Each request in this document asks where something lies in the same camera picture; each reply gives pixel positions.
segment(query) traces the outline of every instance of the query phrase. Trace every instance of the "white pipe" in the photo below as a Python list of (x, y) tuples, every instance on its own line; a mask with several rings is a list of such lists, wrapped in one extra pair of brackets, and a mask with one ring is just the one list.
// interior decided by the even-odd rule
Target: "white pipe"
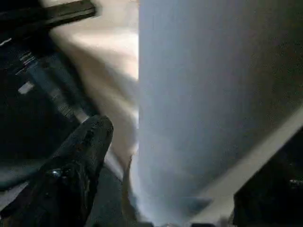
[[(302, 107), (302, 9), (284, 0), (140, 1), (131, 183), (147, 219), (182, 224), (209, 207), (218, 198), (203, 192), (212, 195), (216, 180), (254, 158), (253, 148)], [(254, 160), (256, 169), (265, 162)], [(216, 195), (229, 199), (252, 174)]]

